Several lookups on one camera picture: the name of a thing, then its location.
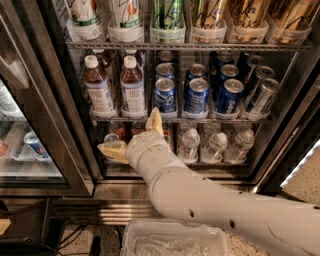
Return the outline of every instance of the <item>plastic bottle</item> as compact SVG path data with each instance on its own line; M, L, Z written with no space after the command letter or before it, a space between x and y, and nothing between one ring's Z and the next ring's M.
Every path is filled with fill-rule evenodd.
M222 161L222 153L228 146L227 136L223 133L213 134L201 151L201 162L214 164Z
M247 153L253 147L254 132L245 130L239 132L224 151L224 160L232 164L243 163L247 158Z
M196 129L190 129L183 134L178 148L178 157L184 163L194 163L198 159L200 136Z
M84 84L89 93L93 110L96 112L114 111L113 100L111 98L107 72L99 66L96 56L85 57L87 70L84 73Z
M123 109L127 112L144 112L146 109L144 82L135 57L126 56L124 58L124 69L121 71L120 82Z

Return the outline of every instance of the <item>white robotic arm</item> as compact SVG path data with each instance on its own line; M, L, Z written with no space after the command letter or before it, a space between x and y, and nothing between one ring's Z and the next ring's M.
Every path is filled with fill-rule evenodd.
M320 255L320 208L229 189L190 170L163 136L134 136L126 158L162 215L229 230L277 255Z

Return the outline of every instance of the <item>white bottle cap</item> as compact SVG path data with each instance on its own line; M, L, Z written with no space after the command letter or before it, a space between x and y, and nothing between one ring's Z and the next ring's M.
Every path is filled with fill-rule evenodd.
M86 63L87 68L95 68L99 65L98 59L94 55L88 55L85 57L84 62Z
M124 67L125 68L135 68L137 66L136 58L133 56L124 57Z

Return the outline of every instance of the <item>water bottle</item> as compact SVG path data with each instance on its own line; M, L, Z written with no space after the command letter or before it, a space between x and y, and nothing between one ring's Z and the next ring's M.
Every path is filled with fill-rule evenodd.
M178 148L178 157L184 163L194 163L198 159L200 136L196 129L190 129L181 137Z
M239 132L224 151L224 161L232 164L243 163L254 144L254 133L248 129Z
M228 139L223 132L213 134L201 151L201 162L215 164L222 161L222 153L228 146Z

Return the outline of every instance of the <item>bottle label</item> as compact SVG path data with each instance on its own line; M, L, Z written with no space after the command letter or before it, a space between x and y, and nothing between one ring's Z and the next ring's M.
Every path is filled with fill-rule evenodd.
M89 97L91 99L93 110L97 112L111 112L114 110L112 98L108 90L107 80L100 84L85 83Z
M146 109L143 80L137 84L121 82L124 110L143 112Z

